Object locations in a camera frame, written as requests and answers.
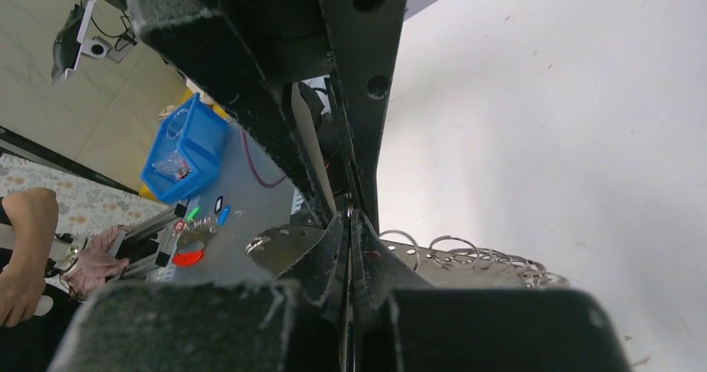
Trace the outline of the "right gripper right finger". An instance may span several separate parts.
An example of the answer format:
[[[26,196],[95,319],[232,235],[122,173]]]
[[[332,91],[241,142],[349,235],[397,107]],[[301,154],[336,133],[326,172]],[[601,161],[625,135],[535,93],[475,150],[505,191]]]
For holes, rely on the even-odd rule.
[[[628,371],[608,315],[573,289],[435,288],[351,213],[357,371]]]

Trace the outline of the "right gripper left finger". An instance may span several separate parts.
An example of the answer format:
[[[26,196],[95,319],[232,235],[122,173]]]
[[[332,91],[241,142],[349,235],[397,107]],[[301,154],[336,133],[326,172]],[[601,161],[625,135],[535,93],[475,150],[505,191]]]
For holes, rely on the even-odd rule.
[[[52,371],[340,371],[344,214],[273,279],[111,284],[82,305]]]

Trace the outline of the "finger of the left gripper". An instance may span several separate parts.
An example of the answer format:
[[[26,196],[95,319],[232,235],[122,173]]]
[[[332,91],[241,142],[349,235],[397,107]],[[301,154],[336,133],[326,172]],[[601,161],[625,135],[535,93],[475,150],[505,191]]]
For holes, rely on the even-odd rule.
[[[275,162],[313,221],[336,212],[308,105],[265,69],[239,26],[235,0],[127,0],[138,36],[194,81]]]
[[[319,0],[333,117],[355,209],[379,227],[377,170],[408,0]]]

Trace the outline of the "keyring with keys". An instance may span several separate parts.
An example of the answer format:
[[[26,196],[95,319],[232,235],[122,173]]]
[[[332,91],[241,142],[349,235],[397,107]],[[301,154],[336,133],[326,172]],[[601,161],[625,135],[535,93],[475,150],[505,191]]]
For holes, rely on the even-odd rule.
[[[322,229],[285,225],[262,232],[245,246],[248,258],[273,276],[283,273],[323,236]],[[383,240],[393,256],[431,284],[445,288],[568,289],[564,276],[549,272],[541,263],[468,243],[453,236],[440,236],[427,247],[399,229],[381,233],[404,238],[402,243]]]

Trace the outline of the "operator forearm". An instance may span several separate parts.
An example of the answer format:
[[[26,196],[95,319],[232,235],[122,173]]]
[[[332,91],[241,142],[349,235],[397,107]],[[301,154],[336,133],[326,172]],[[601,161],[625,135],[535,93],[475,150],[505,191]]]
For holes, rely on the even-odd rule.
[[[7,271],[43,277],[58,226],[58,201],[51,189],[31,188],[2,199],[4,214],[14,232]]]

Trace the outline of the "operator hand in background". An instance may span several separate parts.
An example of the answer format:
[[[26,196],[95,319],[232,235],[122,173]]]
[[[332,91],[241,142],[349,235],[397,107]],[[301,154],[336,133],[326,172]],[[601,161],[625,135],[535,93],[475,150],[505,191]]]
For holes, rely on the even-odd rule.
[[[31,319],[45,288],[45,267],[9,264],[1,272],[1,325],[14,327]]]

